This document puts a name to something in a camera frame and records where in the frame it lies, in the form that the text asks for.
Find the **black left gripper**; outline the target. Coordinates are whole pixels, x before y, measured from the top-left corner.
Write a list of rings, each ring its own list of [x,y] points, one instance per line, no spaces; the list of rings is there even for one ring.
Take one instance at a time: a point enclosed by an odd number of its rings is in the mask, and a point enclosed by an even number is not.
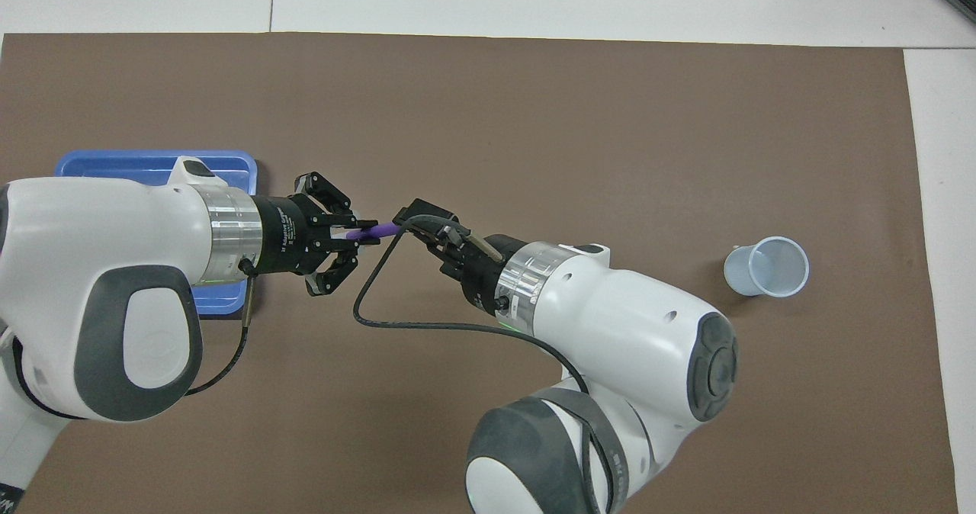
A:
[[[259,275],[294,273],[304,275],[307,293],[318,297],[335,293],[358,266],[359,249],[377,246],[377,237],[315,240],[313,225],[322,223],[345,229],[369,229],[377,220],[364,220],[352,210],[351,198],[319,172],[295,179],[295,194],[289,197],[255,197],[262,230],[262,246],[255,271]],[[325,256],[334,255],[329,267],[317,271]]]

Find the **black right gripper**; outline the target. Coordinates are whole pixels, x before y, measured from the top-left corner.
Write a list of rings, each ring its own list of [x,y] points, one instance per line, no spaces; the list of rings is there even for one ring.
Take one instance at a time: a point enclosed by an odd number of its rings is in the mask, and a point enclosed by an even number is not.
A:
[[[488,246],[501,254],[501,261],[496,262],[481,249],[466,243],[466,228],[448,228],[447,222],[457,223],[459,218],[421,198],[401,207],[393,218],[393,224],[405,228],[418,239],[428,240],[426,249],[441,262],[439,271],[452,280],[460,280],[461,291],[471,305],[495,315],[497,285],[502,270],[527,243],[507,235],[486,236]]]

